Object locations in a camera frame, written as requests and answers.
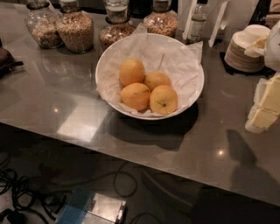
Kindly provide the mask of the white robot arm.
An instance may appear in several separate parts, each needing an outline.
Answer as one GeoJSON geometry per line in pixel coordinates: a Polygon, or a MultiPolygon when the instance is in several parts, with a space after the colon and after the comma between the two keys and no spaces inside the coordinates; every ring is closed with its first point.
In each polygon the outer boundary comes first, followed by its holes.
{"type": "Polygon", "coordinates": [[[276,73],[268,80],[260,79],[254,95],[254,105],[248,114],[245,129],[253,133],[262,133],[280,116],[280,21],[269,34],[258,38],[245,54],[249,57],[264,57],[266,67],[276,73]]]}

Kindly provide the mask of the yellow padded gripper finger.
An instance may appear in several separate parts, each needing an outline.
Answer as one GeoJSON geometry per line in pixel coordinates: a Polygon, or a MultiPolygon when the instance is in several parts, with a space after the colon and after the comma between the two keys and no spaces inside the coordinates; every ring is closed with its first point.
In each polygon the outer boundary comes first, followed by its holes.
{"type": "Polygon", "coordinates": [[[253,133],[262,133],[280,116],[280,73],[275,73],[269,80],[259,80],[253,103],[245,129],[253,133]]]}

